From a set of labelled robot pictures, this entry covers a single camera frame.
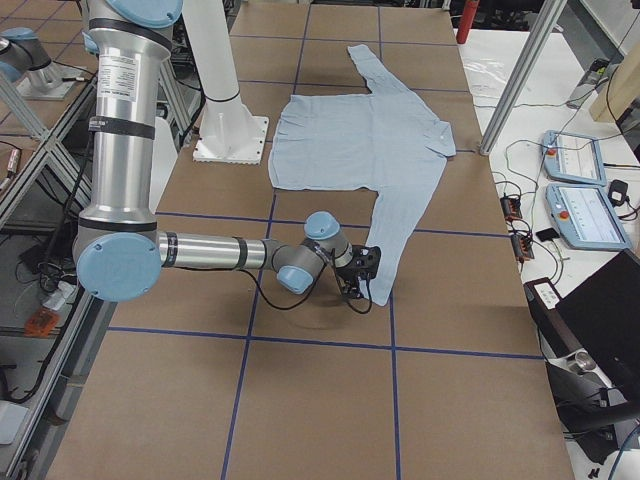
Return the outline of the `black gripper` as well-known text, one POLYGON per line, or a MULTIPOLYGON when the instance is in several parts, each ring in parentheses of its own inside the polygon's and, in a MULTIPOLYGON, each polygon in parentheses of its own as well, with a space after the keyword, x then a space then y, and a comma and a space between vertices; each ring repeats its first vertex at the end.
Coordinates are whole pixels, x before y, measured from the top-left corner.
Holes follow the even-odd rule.
POLYGON ((361 283, 366 288, 370 287, 371 281, 377 276, 380 260, 381 249, 378 246, 352 245, 335 261, 338 284, 347 299, 364 297, 360 289, 361 283))

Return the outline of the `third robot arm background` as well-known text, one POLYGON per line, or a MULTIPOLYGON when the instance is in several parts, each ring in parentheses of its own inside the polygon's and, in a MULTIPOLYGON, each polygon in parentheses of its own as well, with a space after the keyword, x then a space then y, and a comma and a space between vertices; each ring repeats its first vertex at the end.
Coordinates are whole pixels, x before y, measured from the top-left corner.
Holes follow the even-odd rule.
POLYGON ((64 80, 35 32, 15 27, 1 32, 1 72, 18 92, 31 100, 62 100, 74 79, 64 80))

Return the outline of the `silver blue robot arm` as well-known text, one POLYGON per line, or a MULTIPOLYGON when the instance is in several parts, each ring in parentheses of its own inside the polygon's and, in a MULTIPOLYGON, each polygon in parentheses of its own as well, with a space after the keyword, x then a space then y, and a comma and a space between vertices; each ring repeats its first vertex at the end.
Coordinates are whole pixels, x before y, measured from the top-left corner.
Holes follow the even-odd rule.
POLYGON ((87 1, 90 39, 99 57, 90 204, 73 247, 80 284, 122 302, 145 294, 165 268, 193 271, 270 270, 304 295, 331 269, 345 300, 370 296, 380 250, 352 244, 327 212, 312 214, 304 240, 248 240, 161 231, 150 207, 155 111, 160 71, 172 29, 185 24, 201 83, 203 111, 196 156, 256 164, 269 121, 243 104, 224 7, 219 1, 87 1))

